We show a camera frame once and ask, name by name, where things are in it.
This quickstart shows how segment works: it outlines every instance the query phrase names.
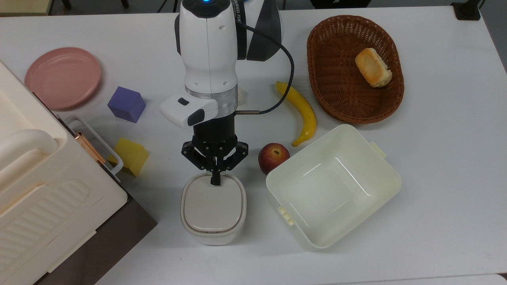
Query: purple cube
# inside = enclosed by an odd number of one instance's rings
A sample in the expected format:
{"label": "purple cube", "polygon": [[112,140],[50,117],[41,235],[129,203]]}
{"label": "purple cube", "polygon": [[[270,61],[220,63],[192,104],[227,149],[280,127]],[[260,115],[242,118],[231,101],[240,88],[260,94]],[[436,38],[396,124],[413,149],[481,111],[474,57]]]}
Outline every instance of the purple cube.
{"label": "purple cube", "polygon": [[139,92],[118,86],[107,106],[116,117],[137,123],[146,104]]}

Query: metal handle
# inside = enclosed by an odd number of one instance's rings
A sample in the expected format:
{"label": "metal handle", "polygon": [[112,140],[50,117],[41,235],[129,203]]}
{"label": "metal handle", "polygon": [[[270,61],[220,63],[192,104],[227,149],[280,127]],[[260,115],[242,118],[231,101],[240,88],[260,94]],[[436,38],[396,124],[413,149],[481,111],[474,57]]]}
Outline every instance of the metal handle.
{"label": "metal handle", "polygon": [[81,124],[83,124],[83,126],[85,126],[85,128],[92,133],[92,135],[107,149],[107,151],[109,151],[116,158],[118,164],[113,167],[110,172],[113,175],[116,175],[118,172],[120,172],[120,170],[123,168],[123,160],[120,158],[120,156],[98,135],[98,133],[92,129],[92,127],[90,127],[90,125],[88,125],[88,123],[86,123],[77,115],[72,115],[65,119],[65,124],[68,126],[74,121],[79,121]]}

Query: yellow banana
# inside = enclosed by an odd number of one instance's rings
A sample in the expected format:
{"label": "yellow banana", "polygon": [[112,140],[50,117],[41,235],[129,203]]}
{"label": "yellow banana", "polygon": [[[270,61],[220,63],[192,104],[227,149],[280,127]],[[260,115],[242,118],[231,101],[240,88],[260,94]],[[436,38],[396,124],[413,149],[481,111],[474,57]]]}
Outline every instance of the yellow banana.
{"label": "yellow banana", "polygon": [[[275,86],[281,95],[283,95],[287,89],[287,83],[285,82],[277,82],[275,83]],[[315,118],[315,113],[313,112],[312,106],[310,106],[305,97],[303,97],[293,87],[290,88],[286,99],[292,105],[294,105],[294,107],[296,107],[296,109],[301,114],[301,117],[303,118],[303,128],[301,129],[301,134],[292,143],[293,147],[297,147],[300,143],[313,137],[315,134],[315,129],[317,128],[317,120]]]}

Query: white storage box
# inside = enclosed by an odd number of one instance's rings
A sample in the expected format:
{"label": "white storage box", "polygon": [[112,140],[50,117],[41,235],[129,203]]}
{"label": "white storage box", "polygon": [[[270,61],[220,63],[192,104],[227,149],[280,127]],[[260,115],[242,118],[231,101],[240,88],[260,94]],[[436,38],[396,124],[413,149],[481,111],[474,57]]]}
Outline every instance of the white storage box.
{"label": "white storage box", "polygon": [[335,243],[400,190],[379,151],[340,125],[268,174],[269,202],[304,248]]}
{"label": "white storage box", "polygon": [[33,284],[126,200],[0,61],[0,284]]}

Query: apple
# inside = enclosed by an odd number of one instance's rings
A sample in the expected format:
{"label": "apple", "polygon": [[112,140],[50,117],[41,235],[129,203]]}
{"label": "apple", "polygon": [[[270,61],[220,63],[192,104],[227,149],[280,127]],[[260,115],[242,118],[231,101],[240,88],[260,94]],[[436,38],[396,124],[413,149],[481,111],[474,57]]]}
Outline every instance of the apple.
{"label": "apple", "polygon": [[259,166],[262,172],[268,175],[270,171],[289,159],[289,157],[291,157],[291,154],[283,145],[272,142],[265,145],[259,152]]}

